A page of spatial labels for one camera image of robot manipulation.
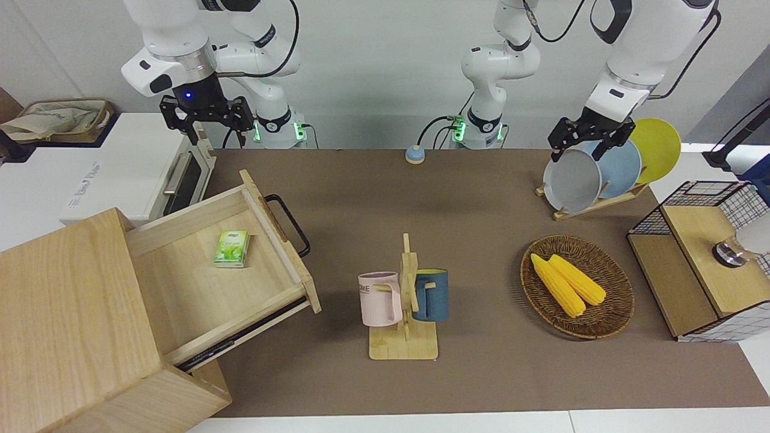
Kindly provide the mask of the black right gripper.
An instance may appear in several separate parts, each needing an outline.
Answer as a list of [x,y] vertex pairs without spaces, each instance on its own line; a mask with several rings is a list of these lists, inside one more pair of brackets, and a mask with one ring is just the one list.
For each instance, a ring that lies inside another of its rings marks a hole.
[[197,146],[208,135],[201,121],[219,123],[238,132],[239,147],[247,142],[247,131],[254,129],[254,118],[243,96],[228,99],[216,72],[200,81],[173,88],[172,96],[159,103],[166,126],[172,131],[191,132],[191,143]]

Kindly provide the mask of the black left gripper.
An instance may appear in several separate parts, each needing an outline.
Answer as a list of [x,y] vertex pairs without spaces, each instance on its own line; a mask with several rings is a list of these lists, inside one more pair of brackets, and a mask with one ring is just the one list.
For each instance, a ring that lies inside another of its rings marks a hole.
[[636,126],[630,116],[622,121],[615,121],[593,109],[583,108],[577,120],[560,118],[548,135],[547,140],[552,148],[551,161],[558,162],[567,148],[583,141],[596,140],[602,142],[597,143],[594,148],[594,161],[599,161],[609,149],[623,146]]

